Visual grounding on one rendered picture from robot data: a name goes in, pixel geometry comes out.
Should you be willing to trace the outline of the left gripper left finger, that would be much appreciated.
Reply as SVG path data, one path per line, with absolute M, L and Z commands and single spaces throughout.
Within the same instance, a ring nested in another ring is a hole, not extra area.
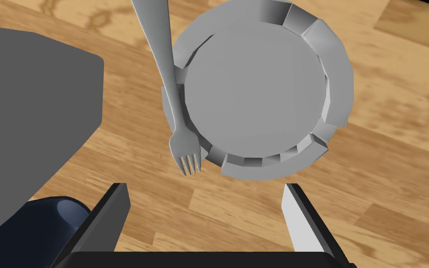
M 102 196 L 69 242 L 54 268 L 108 268 L 115 263 L 114 250 L 131 203 L 127 185 L 114 183 Z

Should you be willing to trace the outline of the grey fork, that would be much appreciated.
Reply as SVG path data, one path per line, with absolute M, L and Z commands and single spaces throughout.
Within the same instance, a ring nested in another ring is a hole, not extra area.
M 200 172 L 201 147 L 197 135 L 186 125 L 178 94 L 168 0 L 131 2 L 156 61 L 174 119 L 174 131 L 169 140 L 172 157 L 183 174 Z

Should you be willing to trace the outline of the grey round plate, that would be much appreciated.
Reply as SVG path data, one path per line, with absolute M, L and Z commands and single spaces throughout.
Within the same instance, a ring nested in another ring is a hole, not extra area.
M 308 168 L 347 124 L 354 74 L 327 23 L 283 0 L 229 0 L 173 46 L 184 118 L 201 157 L 241 180 Z

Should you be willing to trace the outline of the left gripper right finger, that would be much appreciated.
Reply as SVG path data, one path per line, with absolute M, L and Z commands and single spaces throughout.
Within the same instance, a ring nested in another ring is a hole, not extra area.
M 281 208 L 295 252 L 309 252 L 311 256 L 330 256 L 335 262 L 348 262 L 344 251 L 298 184 L 285 185 Z

